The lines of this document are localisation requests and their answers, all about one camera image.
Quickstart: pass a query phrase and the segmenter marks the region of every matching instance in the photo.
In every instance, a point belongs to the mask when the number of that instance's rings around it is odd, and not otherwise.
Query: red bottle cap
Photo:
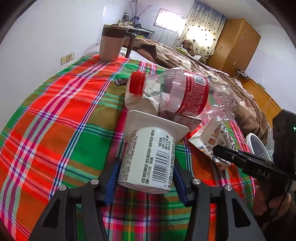
[[[134,95],[142,96],[144,91],[145,79],[146,73],[140,71],[132,72],[129,92]]]

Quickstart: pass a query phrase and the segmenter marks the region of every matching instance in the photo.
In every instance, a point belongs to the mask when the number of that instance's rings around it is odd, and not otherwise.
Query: mug handle
[[[128,58],[131,54],[136,35],[129,32],[125,32],[124,35],[130,38],[130,41],[128,43],[128,50],[126,51],[126,58]]]

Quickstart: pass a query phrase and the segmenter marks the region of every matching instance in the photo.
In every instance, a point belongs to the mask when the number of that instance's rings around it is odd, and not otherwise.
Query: brown blanket
[[[128,40],[124,42],[123,46],[127,47],[127,45]],[[244,136],[246,137],[249,133],[254,133],[261,139],[264,145],[267,143],[268,123],[265,114],[254,99],[248,96],[233,78],[219,71],[210,71],[209,67],[196,61],[191,56],[153,40],[136,38],[133,50],[153,63],[165,68],[180,67],[206,76],[210,75],[224,82],[235,94],[238,103],[234,111],[235,120]]]

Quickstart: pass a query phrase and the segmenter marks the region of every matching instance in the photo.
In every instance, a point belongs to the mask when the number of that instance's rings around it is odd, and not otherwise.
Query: plaid cloth
[[[158,74],[165,69],[123,57],[114,63],[101,62],[98,55],[81,59],[48,79],[9,120],[0,135],[0,218],[16,241],[28,240],[60,185],[82,186],[114,157],[123,157],[126,87],[115,86],[114,79],[128,78],[136,70]],[[249,151],[236,122],[225,125],[237,148]],[[251,207],[253,180],[236,166],[218,171],[186,137],[176,145],[176,157],[208,185],[231,184]],[[118,186],[102,215],[110,240],[180,241],[190,211],[175,187],[168,194],[152,195]],[[79,211],[77,216],[78,237],[83,240]],[[213,240],[214,205],[210,220]]]

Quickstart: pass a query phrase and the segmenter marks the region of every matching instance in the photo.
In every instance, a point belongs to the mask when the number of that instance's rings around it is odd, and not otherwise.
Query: window
[[[186,17],[180,14],[161,8],[159,9],[153,26],[164,28],[181,34],[184,29],[186,20]]]

